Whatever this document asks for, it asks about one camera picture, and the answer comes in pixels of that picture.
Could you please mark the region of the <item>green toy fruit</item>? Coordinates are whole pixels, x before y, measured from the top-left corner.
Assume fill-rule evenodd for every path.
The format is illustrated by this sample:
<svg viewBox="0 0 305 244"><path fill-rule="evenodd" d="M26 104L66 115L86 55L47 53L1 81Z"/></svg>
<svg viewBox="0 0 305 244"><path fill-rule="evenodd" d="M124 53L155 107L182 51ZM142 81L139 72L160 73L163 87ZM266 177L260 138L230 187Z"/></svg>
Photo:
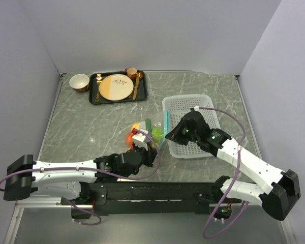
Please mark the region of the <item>green toy fruit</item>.
<svg viewBox="0 0 305 244"><path fill-rule="evenodd" d="M164 140L164 132L158 127L152 129L151 136L156 143Z"/></svg>

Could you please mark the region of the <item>orange toy pumpkin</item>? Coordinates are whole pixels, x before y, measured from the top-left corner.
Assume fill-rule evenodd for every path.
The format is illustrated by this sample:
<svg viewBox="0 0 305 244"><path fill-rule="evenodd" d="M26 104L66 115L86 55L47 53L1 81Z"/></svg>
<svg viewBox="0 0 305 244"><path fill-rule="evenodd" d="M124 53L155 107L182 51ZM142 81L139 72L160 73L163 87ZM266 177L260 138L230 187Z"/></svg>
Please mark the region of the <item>orange toy pumpkin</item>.
<svg viewBox="0 0 305 244"><path fill-rule="evenodd" d="M133 144L133 139L132 139L133 135L134 135L133 133L129 132L125 136L125 143L129 147L131 147Z"/></svg>

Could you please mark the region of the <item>clear zip top bag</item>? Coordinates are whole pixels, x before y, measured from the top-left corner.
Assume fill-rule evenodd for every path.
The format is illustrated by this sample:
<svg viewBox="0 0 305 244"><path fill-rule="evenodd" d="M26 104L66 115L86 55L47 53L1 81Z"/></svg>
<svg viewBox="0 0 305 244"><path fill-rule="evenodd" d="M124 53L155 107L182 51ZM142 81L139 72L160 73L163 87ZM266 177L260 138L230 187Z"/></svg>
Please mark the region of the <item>clear zip top bag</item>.
<svg viewBox="0 0 305 244"><path fill-rule="evenodd" d="M147 133L160 149L165 141L165 135L170 124L168 114L168 110L163 110L146 117L142 121L133 123L125 135L125 144L132 147L132 137L134 136L132 131L135 129Z"/></svg>

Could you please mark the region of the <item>green chili pepper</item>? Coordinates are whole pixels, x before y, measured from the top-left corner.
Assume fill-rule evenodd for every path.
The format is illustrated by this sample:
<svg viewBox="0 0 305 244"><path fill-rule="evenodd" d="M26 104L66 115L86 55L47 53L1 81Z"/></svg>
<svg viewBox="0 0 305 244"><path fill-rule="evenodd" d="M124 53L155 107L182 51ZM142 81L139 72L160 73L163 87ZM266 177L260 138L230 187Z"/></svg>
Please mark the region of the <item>green chili pepper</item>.
<svg viewBox="0 0 305 244"><path fill-rule="evenodd" d="M146 130L151 133L152 132L152 122L151 122L151 119L150 118L146 118L145 119L145 126L146 126Z"/></svg>

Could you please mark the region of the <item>yellow toy potato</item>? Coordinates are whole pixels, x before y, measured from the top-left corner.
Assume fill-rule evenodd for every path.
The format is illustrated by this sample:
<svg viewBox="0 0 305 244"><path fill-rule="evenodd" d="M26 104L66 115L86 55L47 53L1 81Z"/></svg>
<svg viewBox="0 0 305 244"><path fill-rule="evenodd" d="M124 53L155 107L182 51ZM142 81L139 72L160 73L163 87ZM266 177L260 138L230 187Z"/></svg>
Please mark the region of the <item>yellow toy potato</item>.
<svg viewBox="0 0 305 244"><path fill-rule="evenodd" d="M141 129L143 129L143 128L144 128L143 122L132 124L132 130L133 130L133 129L135 129L135 130L141 130Z"/></svg>

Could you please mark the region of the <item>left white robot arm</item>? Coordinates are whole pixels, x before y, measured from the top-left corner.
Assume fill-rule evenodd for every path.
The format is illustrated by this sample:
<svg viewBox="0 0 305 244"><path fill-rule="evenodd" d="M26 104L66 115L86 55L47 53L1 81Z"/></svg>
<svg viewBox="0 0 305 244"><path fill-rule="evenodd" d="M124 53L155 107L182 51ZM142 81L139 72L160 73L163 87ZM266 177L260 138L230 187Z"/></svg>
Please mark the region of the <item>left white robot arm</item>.
<svg viewBox="0 0 305 244"><path fill-rule="evenodd" d="M137 180L140 167L152 167L158 158L158 149L150 143L147 147L133 144L121 154L74 163L35 161L33 155L23 155L7 167L7 175L1 181L5 187L0 187L0 191L6 201L44 195L85 204L91 197L89 184Z"/></svg>

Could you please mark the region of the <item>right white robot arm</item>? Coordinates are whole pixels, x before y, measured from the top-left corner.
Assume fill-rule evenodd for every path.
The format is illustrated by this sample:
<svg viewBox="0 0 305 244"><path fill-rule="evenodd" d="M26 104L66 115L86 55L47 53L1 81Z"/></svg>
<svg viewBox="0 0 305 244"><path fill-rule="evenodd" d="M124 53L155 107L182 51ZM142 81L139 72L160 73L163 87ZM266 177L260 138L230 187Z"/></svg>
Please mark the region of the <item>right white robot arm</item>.
<svg viewBox="0 0 305 244"><path fill-rule="evenodd" d="M199 148L221 159L253 180L236 181L221 176L203 194L209 202L240 199L259 205L272 218L283 221L300 199L298 175L283 171L258 158L221 129L212 129L199 111L185 114L175 128L165 136L180 145L196 143Z"/></svg>

